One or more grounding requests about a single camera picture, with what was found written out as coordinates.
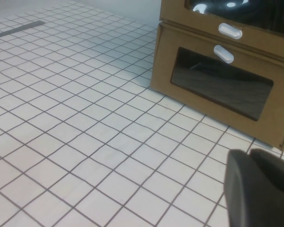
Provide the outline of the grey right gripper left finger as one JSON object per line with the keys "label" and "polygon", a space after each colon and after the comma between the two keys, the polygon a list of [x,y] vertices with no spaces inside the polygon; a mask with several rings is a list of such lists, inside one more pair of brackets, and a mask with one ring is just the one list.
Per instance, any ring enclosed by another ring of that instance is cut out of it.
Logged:
{"label": "grey right gripper left finger", "polygon": [[256,162],[241,150],[228,153],[224,195],[231,227],[269,227],[275,187]]}

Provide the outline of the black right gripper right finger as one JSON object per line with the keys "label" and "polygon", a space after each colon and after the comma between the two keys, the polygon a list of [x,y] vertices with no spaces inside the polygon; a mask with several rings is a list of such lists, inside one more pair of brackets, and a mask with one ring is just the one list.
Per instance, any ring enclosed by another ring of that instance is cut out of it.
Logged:
{"label": "black right gripper right finger", "polygon": [[284,160],[261,149],[252,149],[250,157],[264,174],[261,218],[265,227],[284,227]]}

